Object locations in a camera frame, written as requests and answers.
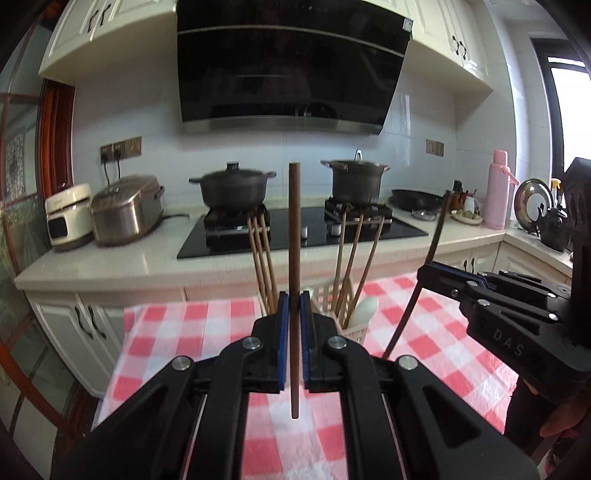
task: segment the tablecloth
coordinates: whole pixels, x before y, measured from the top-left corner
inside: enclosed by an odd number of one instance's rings
[[[408,303],[416,275],[366,283],[379,309],[365,348],[380,355]],[[176,355],[208,358],[250,334],[260,315],[256,297],[152,304],[128,309],[128,332],[103,401],[99,422]],[[466,334],[455,301],[423,291],[391,358],[420,359],[497,429],[504,428],[517,375]],[[300,386],[300,418],[292,420],[290,392],[251,394],[242,477],[247,480],[346,479],[345,443],[338,394],[309,394]]]

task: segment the white countertop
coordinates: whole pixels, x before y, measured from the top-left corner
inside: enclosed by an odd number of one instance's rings
[[[387,276],[389,265],[423,260],[431,242],[436,222],[422,222],[409,213],[395,210],[394,216],[425,232],[428,236],[383,240],[378,244],[372,270]],[[166,219],[153,233],[133,244],[102,248],[94,242],[65,253],[49,251],[23,271],[16,279],[18,288],[26,291],[109,292],[158,288],[216,287],[252,284],[256,276],[252,255],[233,254],[177,260],[176,255],[189,235],[196,218]],[[571,276],[567,254],[559,254],[541,244],[535,237],[514,229],[494,231],[446,220],[437,254],[451,253],[495,242],[507,241]],[[360,272],[371,250],[371,242],[359,244],[355,271]],[[346,245],[343,258],[349,256]],[[337,246],[302,248],[301,277],[329,278],[334,275]],[[287,282],[288,252],[274,251],[272,261],[278,284]]]

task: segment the black range hood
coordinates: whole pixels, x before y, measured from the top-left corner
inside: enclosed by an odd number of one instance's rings
[[[378,134],[412,21],[362,0],[178,0],[188,131],[318,128]]]

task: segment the electrical outlet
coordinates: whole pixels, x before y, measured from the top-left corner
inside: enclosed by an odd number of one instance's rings
[[[113,144],[103,145],[99,148],[100,164],[109,163],[113,161]]]
[[[130,138],[125,141],[126,157],[139,157],[142,154],[142,137]]]
[[[426,153],[442,157],[444,152],[443,146],[443,142],[438,142],[436,140],[427,140]]]
[[[124,160],[127,158],[126,150],[125,150],[125,140],[121,142],[115,142],[113,144],[113,160]]]

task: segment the white appliance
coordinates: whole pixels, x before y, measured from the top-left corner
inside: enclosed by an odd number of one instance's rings
[[[47,229],[56,252],[73,250],[93,239],[88,211],[90,197],[90,186],[83,183],[56,193],[45,201]]]

